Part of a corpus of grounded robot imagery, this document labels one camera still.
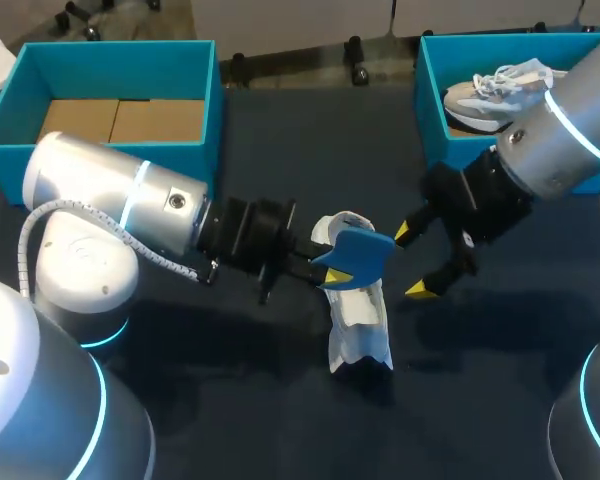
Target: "metal cylinder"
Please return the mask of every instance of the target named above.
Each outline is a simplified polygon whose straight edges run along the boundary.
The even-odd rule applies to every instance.
[[[154,461],[140,403],[0,284],[0,480],[149,480]]]
[[[548,445],[556,478],[600,480],[600,345],[553,406]]]
[[[196,242],[207,190],[149,161],[54,132],[31,156],[23,198],[30,210],[57,199],[87,203],[147,246],[180,256]]]
[[[517,183],[545,200],[600,173],[600,45],[500,134],[497,149]]]

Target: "shoelace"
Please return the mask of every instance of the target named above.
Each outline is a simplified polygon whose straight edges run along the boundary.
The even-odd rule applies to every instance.
[[[485,75],[484,77],[478,74],[473,76],[473,86],[478,95],[488,97],[496,92],[503,94],[515,93],[522,90],[522,87],[511,76],[516,73],[511,70],[513,65],[503,65],[496,70],[493,75]]]

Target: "glowing blue ring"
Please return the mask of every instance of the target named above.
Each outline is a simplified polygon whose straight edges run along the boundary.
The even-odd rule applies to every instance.
[[[591,360],[591,356],[593,355],[593,352],[596,351],[596,348],[598,348],[598,347],[596,346],[596,347],[594,347],[593,350],[591,350],[591,353],[585,360],[584,366],[582,367],[582,373],[580,374],[580,403],[582,404],[582,413],[584,413],[584,419],[587,422],[589,431],[591,432],[593,439],[598,444],[598,447],[600,447],[600,435],[598,434],[596,427],[593,426],[593,422],[591,421],[591,416],[589,415],[589,410],[587,409],[587,401],[586,401],[585,395],[584,395],[584,377],[587,372],[587,365],[589,364],[589,360]]]
[[[89,440],[89,444],[87,445],[86,450],[82,454],[82,458],[75,466],[71,474],[67,477],[67,480],[77,480],[80,476],[84,467],[89,463],[89,459],[91,455],[93,455],[93,451],[96,449],[96,445],[98,444],[98,440],[100,439],[100,434],[102,433],[102,426],[104,425],[104,417],[107,412],[107,387],[104,383],[104,375],[102,374],[102,370],[100,369],[100,365],[96,362],[95,358],[91,357],[93,360],[93,364],[96,366],[96,372],[98,373],[98,380],[100,381],[100,410],[98,410],[98,419],[96,420],[96,428],[93,430],[93,435],[91,435],[91,440]]]
[[[560,123],[562,123],[564,128],[566,128],[567,131],[571,135],[573,135],[573,138],[578,140],[578,142],[580,142],[580,144],[584,148],[589,150],[591,153],[593,153],[596,157],[598,157],[600,159],[600,150],[593,143],[591,143],[589,140],[587,140],[587,137],[585,137],[582,133],[580,133],[580,131],[575,127],[575,125],[573,123],[571,123],[571,121],[567,118],[567,116],[564,114],[562,109],[558,106],[558,104],[555,102],[555,100],[551,96],[551,90],[547,90],[545,92],[544,99],[546,100],[547,105],[549,106],[549,110],[551,110],[553,112],[553,114],[556,116],[556,118],[558,120],[560,120]]]
[[[138,195],[138,190],[140,189],[140,184],[144,181],[144,177],[147,174],[147,170],[151,162],[149,160],[145,160],[138,168],[136,172],[136,176],[133,177],[133,184],[131,185],[131,189],[129,194],[127,195],[127,200],[124,202],[124,207],[122,209],[122,215],[120,215],[120,226],[124,229],[127,228],[127,222],[129,221],[129,214],[131,213],[131,209],[133,205],[136,203],[136,196]]]
[[[116,333],[114,333],[110,337],[105,338],[104,340],[100,340],[99,342],[83,343],[80,346],[82,348],[94,348],[94,347],[100,347],[101,345],[104,345],[105,343],[109,343],[109,342],[115,340],[115,338],[118,337],[124,331],[125,328],[127,328],[128,324],[129,324],[129,319],[127,318],[127,320],[124,322],[124,324],[122,325],[122,327],[120,327],[120,330],[118,330]]]

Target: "screw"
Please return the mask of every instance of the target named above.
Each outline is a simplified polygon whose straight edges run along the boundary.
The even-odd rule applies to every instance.
[[[516,130],[511,135],[509,135],[509,142],[516,144],[524,137],[524,130]]]
[[[169,205],[171,205],[173,208],[182,208],[184,207],[185,203],[187,202],[185,201],[184,197],[179,193],[176,193],[169,197]]]

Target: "coiled cable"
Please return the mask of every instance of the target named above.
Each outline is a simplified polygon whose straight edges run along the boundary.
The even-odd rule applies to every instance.
[[[38,223],[42,217],[56,210],[74,210],[81,214],[87,215],[95,219],[105,230],[110,232],[116,238],[120,239],[125,245],[131,247],[136,253],[143,256],[150,262],[177,273],[178,275],[182,275],[183,277],[194,282],[198,281],[198,272],[189,267],[185,267],[184,265],[167,260],[161,255],[158,255],[154,251],[150,250],[142,242],[131,236],[131,234],[122,228],[118,222],[116,222],[103,211],[95,209],[91,205],[87,205],[75,200],[53,200],[40,205],[38,208],[33,210],[24,221],[24,225],[20,231],[20,238],[18,240],[18,283],[20,285],[20,294],[23,297],[30,298],[27,248],[31,230],[33,230],[34,225]]]

